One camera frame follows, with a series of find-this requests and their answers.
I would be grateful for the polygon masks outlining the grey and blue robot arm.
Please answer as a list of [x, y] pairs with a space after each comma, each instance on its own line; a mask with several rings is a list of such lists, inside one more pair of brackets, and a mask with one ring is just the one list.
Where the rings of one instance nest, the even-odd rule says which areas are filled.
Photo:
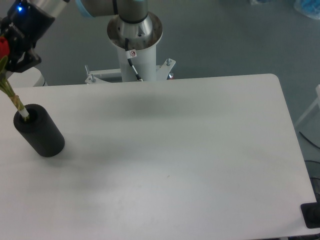
[[[0, 20], [0, 70], [23, 73], [41, 63], [35, 53], [38, 40], [54, 23], [67, 0], [15, 0]], [[87, 17], [118, 15], [128, 24], [148, 16], [146, 0], [78, 0], [79, 11]]]

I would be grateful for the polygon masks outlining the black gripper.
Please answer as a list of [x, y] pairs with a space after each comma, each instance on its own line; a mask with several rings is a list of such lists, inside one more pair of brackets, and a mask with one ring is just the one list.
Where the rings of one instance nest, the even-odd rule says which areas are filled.
[[0, 20], [0, 35], [9, 45], [7, 71], [23, 73], [42, 62], [35, 47], [54, 21], [54, 17], [28, 1], [13, 3], [7, 16]]

